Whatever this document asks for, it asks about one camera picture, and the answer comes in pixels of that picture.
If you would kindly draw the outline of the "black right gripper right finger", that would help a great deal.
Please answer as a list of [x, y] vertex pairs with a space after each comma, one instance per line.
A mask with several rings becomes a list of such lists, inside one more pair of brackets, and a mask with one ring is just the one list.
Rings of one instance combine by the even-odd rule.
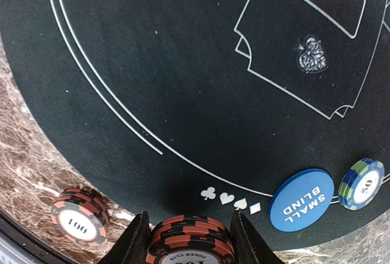
[[282, 264], [244, 213], [233, 213], [230, 235], [235, 249], [235, 263]]

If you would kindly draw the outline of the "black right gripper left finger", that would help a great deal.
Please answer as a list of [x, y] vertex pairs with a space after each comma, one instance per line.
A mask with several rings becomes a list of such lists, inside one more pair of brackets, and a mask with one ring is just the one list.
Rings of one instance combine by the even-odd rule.
[[97, 264], [145, 264], [151, 239], [149, 214], [137, 214], [116, 243]]

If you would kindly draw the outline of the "brown white chip stack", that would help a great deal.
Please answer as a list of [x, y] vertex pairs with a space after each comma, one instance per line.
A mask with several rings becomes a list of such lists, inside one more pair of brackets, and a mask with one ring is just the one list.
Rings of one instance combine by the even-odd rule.
[[95, 247], [106, 241], [110, 215], [100, 192], [71, 187], [63, 190], [53, 203], [51, 220], [67, 239]]

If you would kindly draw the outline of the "blue small blind button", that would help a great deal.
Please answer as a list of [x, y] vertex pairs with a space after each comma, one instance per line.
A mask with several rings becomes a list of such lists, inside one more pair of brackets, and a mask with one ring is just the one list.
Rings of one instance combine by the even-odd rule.
[[328, 209], [335, 185], [322, 169], [296, 173], [277, 189], [269, 206], [271, 224], [282, 232], [295, 232], [315, 223]]

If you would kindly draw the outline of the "blue chip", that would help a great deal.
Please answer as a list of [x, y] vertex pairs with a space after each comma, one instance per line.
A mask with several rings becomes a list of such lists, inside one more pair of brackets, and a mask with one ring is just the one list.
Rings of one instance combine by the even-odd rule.
[[339, 203], [349, 210], [360, 210], [377, 195], [385, 177], [384, 165], [363, 158], [345, 173], [338, 188]]

